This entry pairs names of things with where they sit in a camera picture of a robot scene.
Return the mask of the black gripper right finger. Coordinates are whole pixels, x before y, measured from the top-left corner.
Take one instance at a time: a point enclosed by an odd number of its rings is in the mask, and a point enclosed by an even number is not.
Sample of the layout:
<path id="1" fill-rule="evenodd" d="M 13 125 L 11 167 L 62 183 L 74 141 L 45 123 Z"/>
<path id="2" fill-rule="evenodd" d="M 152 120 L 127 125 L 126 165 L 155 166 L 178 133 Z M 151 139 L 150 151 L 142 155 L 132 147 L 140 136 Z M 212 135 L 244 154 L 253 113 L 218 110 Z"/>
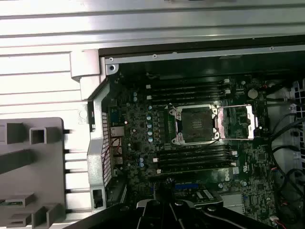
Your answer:
<path id="1" fill-rule="evenodd" d="M 203 222 L 197 216 L 194 204 L 187 200 L 176 200 L 169 204 L 175 229 L 202 229 Z"/>

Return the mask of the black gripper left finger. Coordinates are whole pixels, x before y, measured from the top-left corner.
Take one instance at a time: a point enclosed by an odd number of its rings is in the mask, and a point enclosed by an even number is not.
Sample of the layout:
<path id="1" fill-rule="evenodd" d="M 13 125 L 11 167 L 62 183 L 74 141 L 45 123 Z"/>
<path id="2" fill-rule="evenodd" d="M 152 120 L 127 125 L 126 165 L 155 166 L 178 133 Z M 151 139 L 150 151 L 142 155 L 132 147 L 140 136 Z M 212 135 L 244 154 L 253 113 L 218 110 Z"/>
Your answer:
<path id="1" fill-rule="evenodd" d="M 168 203 L 155 199 L 145 199 L 137 203 L 137 210 L 141 210 L 138 229 L 166 229 L 171 222 L 171 209 Z"/>

